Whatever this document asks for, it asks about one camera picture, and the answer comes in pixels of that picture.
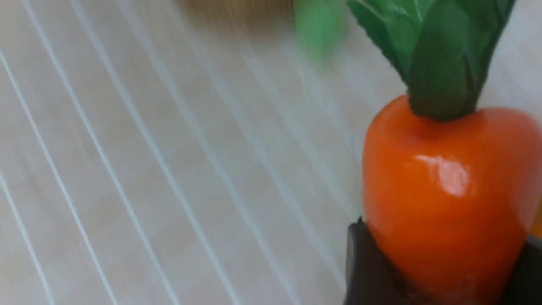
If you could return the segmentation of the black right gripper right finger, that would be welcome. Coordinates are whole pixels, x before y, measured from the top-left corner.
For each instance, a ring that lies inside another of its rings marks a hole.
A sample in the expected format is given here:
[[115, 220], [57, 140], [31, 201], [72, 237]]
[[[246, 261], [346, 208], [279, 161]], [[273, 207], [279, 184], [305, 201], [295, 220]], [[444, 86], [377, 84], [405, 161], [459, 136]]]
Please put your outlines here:
[[542, 303], [542, 241], [530, 234], [507, 282], [500, 305]]

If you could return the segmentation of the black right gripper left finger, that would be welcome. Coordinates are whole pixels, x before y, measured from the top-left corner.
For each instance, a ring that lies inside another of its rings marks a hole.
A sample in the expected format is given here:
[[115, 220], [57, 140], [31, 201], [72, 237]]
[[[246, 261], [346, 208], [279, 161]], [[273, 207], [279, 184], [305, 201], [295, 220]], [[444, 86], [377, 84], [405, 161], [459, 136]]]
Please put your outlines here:
[[347, 229], [345, 305], [418, 305], [420, 295], [383, 255], [362, 217]]

